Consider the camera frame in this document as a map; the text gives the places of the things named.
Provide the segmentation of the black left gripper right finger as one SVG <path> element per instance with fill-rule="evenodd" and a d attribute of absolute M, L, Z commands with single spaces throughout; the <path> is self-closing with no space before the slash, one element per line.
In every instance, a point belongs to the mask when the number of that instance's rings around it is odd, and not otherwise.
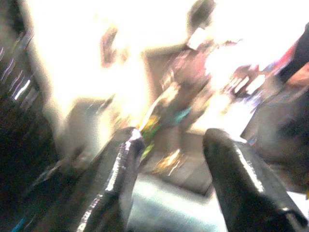
<path fill-rule="evenodd" d="M 307 219 L 267 164 L 221 129 L 203 150 L 228 232 L 307 232 Z"/>

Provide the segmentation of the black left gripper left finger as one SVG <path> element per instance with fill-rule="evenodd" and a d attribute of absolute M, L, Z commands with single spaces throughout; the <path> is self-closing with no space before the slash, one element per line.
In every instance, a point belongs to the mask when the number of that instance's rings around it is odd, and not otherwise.
<path fill-rule="evenodd" d="M 83 212 L 76 232 L 106 232 L 113 214 L 117 215 L 117 224 L 127 228 L 132 192 L 144 150 L 144 138 L 137 128 L 116 131 L 103 150 L 104 157 L 110 160 L 104 167 L 107 177 Z"/>

